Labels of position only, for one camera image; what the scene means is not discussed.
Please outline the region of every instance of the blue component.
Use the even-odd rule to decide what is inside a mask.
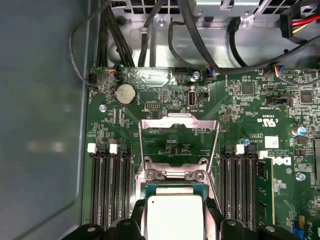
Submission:
[[[244,146],[248,146],[250,144],[250,140],[248,138],[241,138],[239,142]]]
[[[296,235],[297,237],[299,237],[300,239],[305,240],[305,232],[300,230],[300,228],[298,226],[292,227],[292,233],[294,235]]]
[[[300,126],[297,129],[297,133],[300,136],[306,136],[307,135],[307,129],[304,126]]]

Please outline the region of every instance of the capacitor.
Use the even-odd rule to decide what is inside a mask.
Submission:
[[[114,96],[121,105],[130,106],[136,101],[137,92],[132,85],[124,83],[117,87]]]
[[[306,136],[307,135],[307,129],[304,126],[295,126],[292,129],[292,134],[294,136]]]
[[[248,139],[248,138],[241,138],[240,140],[239,140],[239,143],[240,144],[242,144],[242,145],[244,145],[244,146],[248,146],[249,144],[250,144],[250,140]]]

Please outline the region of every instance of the blue wire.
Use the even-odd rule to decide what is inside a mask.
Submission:
[[[282,66],[282,67],[280,68],[280,70],[279,70],[279,76],[282,75],[282,72],[284,71],[284,69],[285,69],[285,66]]]
[[[212,69],[211,69],[210,67],[207,67],[206,69],[207,69],[207,70],[209,70],[210,75],[212,75],[212,74],[213,74]]]

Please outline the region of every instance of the motherboard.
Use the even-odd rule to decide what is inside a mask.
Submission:
[[[111,68],[94,68],[92,81]],[[285,70],[306,83],[319,70]],[[262,70],[212,75],[184,67],[129,68],[88,90],[83,223],[128,218],[141,164],[139,121],[190,114],[219,122],[211,174],[225,218],[255,230],[276,224],[301,239],[320,227],[320,84],[293,86]],[[208,129],[173,124],[143,132],[144,155],[172,166],[208,159]]]

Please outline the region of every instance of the usb port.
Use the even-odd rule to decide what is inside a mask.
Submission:
[[[196,104],[196,93],[191,90],[188,92],[188,106],[193,107]]]

